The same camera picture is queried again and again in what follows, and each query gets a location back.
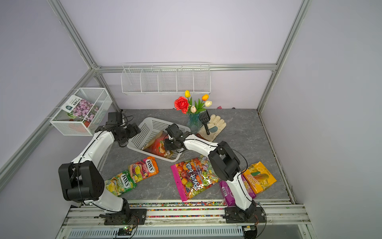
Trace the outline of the gold red candy bag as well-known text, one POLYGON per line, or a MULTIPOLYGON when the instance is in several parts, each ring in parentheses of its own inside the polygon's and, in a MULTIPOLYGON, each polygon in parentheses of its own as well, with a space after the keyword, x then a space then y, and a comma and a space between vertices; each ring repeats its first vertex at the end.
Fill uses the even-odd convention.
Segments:
POLYGON ((167 138, 168 134, 165 131, 160 131, 142 147, 142 150, 157 156, 170 159, 174 154, 174 151, 165 149, 164 142, 167 138))

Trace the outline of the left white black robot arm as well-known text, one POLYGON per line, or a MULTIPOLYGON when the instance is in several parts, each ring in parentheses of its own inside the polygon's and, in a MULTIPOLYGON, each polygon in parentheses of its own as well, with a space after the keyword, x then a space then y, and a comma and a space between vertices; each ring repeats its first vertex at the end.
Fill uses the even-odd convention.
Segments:
POLYGON ((65 200, 96 207, 115 214, 129 215, 129 204, 105 188, 98 166, 108 148, 117 142, 125 147, 128 141, 141 132, 136 123, 121 112, 108 113, 105 125, 99 126, 85 149, 70 163, 58 169, 62 194, 65 200))

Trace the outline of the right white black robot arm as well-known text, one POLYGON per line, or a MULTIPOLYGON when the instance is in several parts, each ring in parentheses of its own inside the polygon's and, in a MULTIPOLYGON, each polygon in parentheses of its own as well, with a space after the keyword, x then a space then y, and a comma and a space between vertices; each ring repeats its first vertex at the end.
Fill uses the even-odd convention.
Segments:
POLYGON ((169 136, 164 143, 167 150, 186 149, 208 157, 218 178, 225 181, 233 193, 236 207, 246 214, 256 211, 257 205, 248 194, 241 177, 240 160, 228 143, 209 142, 188 131, 182 132, 175 123, 168 126, 166 132, 169 136))

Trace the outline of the pink fruit ball candy bag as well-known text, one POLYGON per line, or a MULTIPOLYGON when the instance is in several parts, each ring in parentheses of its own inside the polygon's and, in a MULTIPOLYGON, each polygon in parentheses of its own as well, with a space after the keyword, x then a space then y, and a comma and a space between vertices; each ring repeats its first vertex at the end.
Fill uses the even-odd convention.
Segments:
POLYGON ((183 202, 204 192, 219 182, 206 156, 189 159, 171 166, 173 177, 183 202))

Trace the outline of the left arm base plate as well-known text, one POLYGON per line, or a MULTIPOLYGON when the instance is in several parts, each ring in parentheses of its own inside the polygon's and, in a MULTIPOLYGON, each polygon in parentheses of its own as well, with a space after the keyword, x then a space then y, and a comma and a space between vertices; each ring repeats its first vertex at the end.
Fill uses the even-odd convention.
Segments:
POLYGON ((105 226, 123 226, 123 225, 144 225, 147 210, 146 209, 130 209, 127 213, 118 212, 111 214, 100 214, 104 218, 105 226))

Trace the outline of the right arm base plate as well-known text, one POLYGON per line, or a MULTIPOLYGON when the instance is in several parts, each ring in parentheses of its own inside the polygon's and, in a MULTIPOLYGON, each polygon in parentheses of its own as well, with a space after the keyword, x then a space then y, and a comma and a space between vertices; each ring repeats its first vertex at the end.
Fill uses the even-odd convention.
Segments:
POLYGON ((251 216, 249 214, 246 214, 244 210, 239 209, 238 207, 227 207, 224 209, 223 218, 228 224, 235 224, 235 223, 258 224, 258 223, 266 222, 265 212, 263 209, 261 209, 259 205, 256 206, 256 209, 251 216))

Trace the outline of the white plastic perforated basket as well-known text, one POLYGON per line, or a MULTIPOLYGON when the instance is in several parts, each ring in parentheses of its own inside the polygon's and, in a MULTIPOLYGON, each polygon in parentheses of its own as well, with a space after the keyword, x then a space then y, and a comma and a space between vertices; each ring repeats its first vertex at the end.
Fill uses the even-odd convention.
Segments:
POLYGON ((128 141, 127 147, 131 150, 147 154, 157 159, 165 160, 168 162, 176 162, 181 155, 181 153, 178 153, 176 151, 170 153, 170 155, 167 157, 164 156, 164 149, 158 152, 159 155, 148 152, 148 148, 156 140, 158 140, 160 136, 165 136, 167 133, 167 127, 169 127, 172 124, 172 122, 162 119, 157 119, 153 117, 145 118, 142 121, 142 123, 138 126, 141 129, 141 132, 128 141))

